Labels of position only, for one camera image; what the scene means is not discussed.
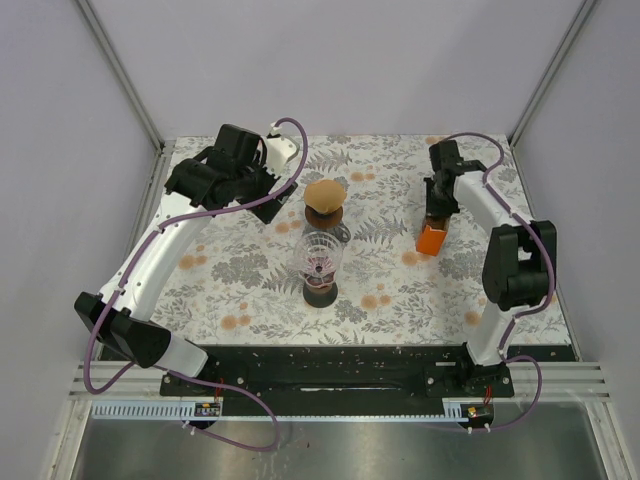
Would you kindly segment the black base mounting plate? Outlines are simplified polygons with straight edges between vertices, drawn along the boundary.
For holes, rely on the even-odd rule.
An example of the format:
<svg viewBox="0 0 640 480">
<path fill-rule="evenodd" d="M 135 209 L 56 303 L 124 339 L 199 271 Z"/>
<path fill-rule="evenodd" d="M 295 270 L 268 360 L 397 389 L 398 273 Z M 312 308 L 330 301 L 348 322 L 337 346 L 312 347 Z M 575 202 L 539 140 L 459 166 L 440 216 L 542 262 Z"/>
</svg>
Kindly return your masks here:
<svg viewBox="0 0 640 480">
<path fill-rule="evenodd" d="M 565 371 L 577 358 L 567 345 L 514 346 L 510 364 L 473 367 L 462 346 L 213 346 L 212 359 L 192 384 L 173 374 L 133 368 L 113 387 L 114 400 L 249 399 L 263 407 L 361 403 L 416 406 L 436 399 L 478 404 L 510 400 L 519 383 L 534 392 L 567 382 Z"/>
</svg>

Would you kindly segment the brown paper coffee filter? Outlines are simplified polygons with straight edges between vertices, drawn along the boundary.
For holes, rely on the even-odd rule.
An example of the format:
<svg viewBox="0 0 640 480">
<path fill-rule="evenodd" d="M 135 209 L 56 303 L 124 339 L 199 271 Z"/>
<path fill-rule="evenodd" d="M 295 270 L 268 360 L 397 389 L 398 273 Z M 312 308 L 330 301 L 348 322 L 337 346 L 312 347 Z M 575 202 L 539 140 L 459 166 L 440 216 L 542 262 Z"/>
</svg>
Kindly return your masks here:
<svg viewBox="0 0 640 480">
<path fill-rule="evenodd" d="M 341 208 L 346 197 L 346 190 L 340 183 L 332 179 L 323 179 L 306 187 L 304 203 L 315 212 L 328 215 Z"/>
</svg>

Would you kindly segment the orange coffee filter box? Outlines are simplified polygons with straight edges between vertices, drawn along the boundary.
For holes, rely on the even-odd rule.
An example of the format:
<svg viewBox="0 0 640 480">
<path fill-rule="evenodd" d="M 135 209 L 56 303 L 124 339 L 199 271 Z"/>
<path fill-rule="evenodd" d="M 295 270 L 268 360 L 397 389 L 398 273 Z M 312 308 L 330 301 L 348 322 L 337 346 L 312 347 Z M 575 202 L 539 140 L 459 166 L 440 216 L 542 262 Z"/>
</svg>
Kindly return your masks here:
<svg viewBox="0 0 640 480">
<path fill-rule="evenodd" d="M 449 221 L 449 217 L 426 216 L 416 241 L 416 251 L 429 256 L 437 256 L 445 242 Z"/>
</svg>

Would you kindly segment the clear glass carafe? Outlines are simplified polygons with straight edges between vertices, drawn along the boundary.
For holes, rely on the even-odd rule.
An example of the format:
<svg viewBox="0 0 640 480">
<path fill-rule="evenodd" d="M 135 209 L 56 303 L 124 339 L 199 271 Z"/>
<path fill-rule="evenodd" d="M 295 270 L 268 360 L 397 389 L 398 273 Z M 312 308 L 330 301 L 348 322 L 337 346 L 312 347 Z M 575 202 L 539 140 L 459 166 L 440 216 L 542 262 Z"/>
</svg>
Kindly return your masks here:
<svg viewBox="0 0 640 480">
<path fill-rule="evenodd" d="M 314 232 L 329 234 L 335 237 L 343 245 L 347 245 L 351 240 L 350 230 L 342 223 L 329 228 L 319 228 L 312 225 L 307 225 L 304 229 L 305 234 Z"/>
</svg>

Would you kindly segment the round wooden dripper holder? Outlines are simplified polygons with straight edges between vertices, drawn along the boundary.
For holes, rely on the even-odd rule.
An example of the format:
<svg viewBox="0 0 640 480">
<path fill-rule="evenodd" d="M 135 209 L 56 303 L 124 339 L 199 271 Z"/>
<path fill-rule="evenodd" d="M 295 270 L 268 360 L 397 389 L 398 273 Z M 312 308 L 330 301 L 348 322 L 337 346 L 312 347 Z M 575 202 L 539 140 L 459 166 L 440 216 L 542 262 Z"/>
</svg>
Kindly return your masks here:
<svg viewBox="0 0 640 480">
<path fill-rule="evenodd" d="M 329 230 L 341 223 L 343 218 L 343 208 L 339 207 L 331 213 L 321 214 L 310 206 L 306 206 L 305 218 L 311 227 L 319 230 Z"/>
</svg>

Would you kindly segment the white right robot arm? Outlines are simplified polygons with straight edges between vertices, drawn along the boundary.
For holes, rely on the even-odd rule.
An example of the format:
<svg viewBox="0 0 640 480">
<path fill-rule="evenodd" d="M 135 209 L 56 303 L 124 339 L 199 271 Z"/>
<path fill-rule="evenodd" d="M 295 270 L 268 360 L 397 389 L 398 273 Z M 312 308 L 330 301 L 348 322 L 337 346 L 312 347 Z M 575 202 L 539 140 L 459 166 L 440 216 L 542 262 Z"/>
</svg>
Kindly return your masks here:
<svg viewBox="0 0 640 480">
<path fill-rule="evenodd" d="M 470 362 L 455 371 L 457 388 L 469 396 L 491 382 L 486 366 L 505 360 L 515 326 L 540 312 L 555 291 L 557 230 L 549 221 L 535 221 L 510 206 L 488 180 L 477 161 L 436 160 L 425 179 L 426 209 L 416 250 L 439 254 L 451 217 L 465 208 L 488 235 L 481 274 L 488 303 L 480 326 L 466 342 Z"/>
</svg>

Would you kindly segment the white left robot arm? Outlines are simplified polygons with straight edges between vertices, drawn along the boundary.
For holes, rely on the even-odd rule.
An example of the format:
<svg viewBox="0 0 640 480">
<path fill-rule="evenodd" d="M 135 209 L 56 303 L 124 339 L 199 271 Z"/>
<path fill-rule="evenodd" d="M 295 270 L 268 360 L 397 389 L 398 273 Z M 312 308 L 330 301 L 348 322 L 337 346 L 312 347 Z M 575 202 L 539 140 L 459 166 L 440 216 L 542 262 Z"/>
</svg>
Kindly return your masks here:
<svg viewBox="0 0 640 480">
<path fill-rule="evenodd" d="M 290 178 L 252 160 L 216 165 L 189 158 L 176 165 L 165 184 L 155 220 L 125 263 L 98 293 L 81 293 L 74 309 L 90 332 L 84 362 L 97 343 L 124 356 L 130 365 L 182 375 L 192 393 L 205 395 L 217 382 L 207 353 L 152 322 L 157 300 L 187 247 L 213 217 L 249 210 L 268 223 L 295 191 Z"/>
</svg>

